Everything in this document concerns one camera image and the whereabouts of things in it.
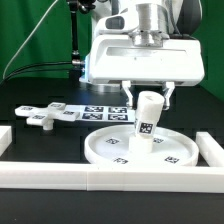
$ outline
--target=qr code sticker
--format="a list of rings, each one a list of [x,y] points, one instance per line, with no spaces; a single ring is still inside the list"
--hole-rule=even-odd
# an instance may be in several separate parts
[[[23,107],[21,110],[31,111],[33,110],[33,107]]]
[[[33,117],[33,119],[37,119],[37,120],[41,120],[44,119],[46,116],[40,116],[40,115],[36,115]]]
[[[127,115],[118,115],[118,114],[109,114],[108,120],[109,121],[127,121],[128,116]]]
[[[155,143],[160,144],[160,143],[162,143],[163,141],[164,141],[163,139],[160,139],[160,138],[154,138],[154,142],[155,142]]]
[[[72,112],[72,111],[65,111],[63,114],[65,114],[65,115],[73,115],[74,112]]]
[[[126,107],[109,107],[109,113],[126,114],[127,108]]]
[[[166,162],[169,162],[169,163],[173,163],[173,164],[175,164],[175,163],[177,163],[177,162],[179,161],[179,159],[174,158],[174,157],[172,157],[172,156],[169,156],[169,157],[167,157],[167,158],[165,159],[165,161],[166,161]]]
[[[103,114],[91,114],[91,113],[85,113],[82,116],[83,120],[94,120],[94,121],[98,121],[98,120],[102,120],[103,119]]]
[[[53,103],[53,104],[51,104],[50,106],[51,106],[51,107],[58,108],[58,107],[61,107],[61,104]]]
[[[104,107],[85,107],[85,112],[95,112],[95,113],[99,113],[99,112],[103,112],[104,111]]]
[[[106,141],[107,143],[111,144],[111,145],[115,145],[117,143],[119,143],[120,141],[114,138],[110,138]]]
[[[126,163],[128,163],[128,160],[122,159],[122,158],[117,158],[114,160],[114,162],[118,163],[118,164],[126,164]]]
[[[140,127],[140,133],[143,134],[151,134],[152,133],[152,124],[147,124],[147,123],[141,123],[141,127]]]

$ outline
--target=black table surface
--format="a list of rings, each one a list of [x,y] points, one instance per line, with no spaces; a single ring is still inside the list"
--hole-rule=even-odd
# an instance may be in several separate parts
[[[138,87],[135,97],[143,90]],[[13,142],[1,161],[88,163],[84,140],[92,131],[116,123],[55,121],[54,130],[28,126],[15,116],[21,105],[46,107],[51,102],[124,106],[124,93],[97,93],[69,79],[16,78],[0,87],[0,125],[11,125]],[[209,132],[224,146],[224,103],[202,87],[178,87],[171,108],[158,126],[195,139]],[[204,165],[200,158],[199,165]],[[1,223],[223,223],[224,195],[167,192],[86,192],[0,190]]]

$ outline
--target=silver bracket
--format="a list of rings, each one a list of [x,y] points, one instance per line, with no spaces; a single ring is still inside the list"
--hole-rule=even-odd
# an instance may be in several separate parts
[[[133,96],[130,91],[131,88],[131,81],[122,81],[122,88],[124,89],[125,93],[128,96],[128,101],[127,101],[127,107],[132,108],[133,107]]]
[[[170,97],[175,89],[175,83],[174,82],[164,82],[163,83],[163,92],[164,92],[164,106],[163,110],[169,110],[170,108]]]

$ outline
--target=green wall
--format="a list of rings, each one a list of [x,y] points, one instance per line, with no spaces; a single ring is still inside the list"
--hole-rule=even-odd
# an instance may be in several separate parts
[[[53,0],[0,0],[0,73]],[[80,53],[90,49],[90,15],[78,15]],[[47,61],[71,60],[71,22],[66,0],[59,0],[33,38],[13,62],[9,71],[23,65]],[[66,72],[41,76],[67,77]]]
[[[0,73],[25,38],[32,31],[53,0],[0,1]],[[201,0],[203,21],[195,33],[201,41],[206,77],[201,83],[211,93],[224,100],[224,1]],[[79,15],[80,52],[90,49],[89,15]],[[9,71],[17,67],[45,61],[70,60],[70,13],[66,0],[59,0]],[[66,73],[42,76],[67,77]]]

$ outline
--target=round white plate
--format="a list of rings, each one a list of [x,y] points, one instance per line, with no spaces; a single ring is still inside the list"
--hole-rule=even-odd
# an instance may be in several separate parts
[[[134,166],[195,166],[199,149],[194,141],[178,132],[157,127],[152,152],[129,152],[133,125],[117,125],[92,132],[85,140],[85,156],[90,163]]]

